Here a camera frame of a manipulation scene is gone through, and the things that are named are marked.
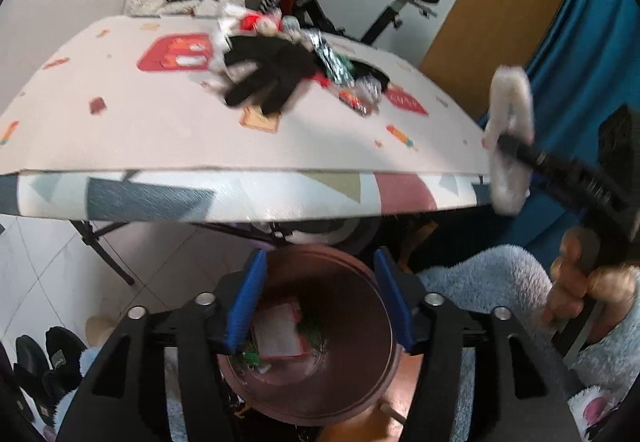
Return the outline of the person's right hand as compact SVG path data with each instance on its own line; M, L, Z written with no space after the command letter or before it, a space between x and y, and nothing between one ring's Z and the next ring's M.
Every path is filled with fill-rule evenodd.
M580 267L586 254L582 238L586 230L575 226L567 230L560 243L560 254L551 266L552 287L542 309L541 319L551 324L577 318L590 297L603 304L588 340L602 340L620 324L634 306L638 271L634 266L604 266L586 274Z

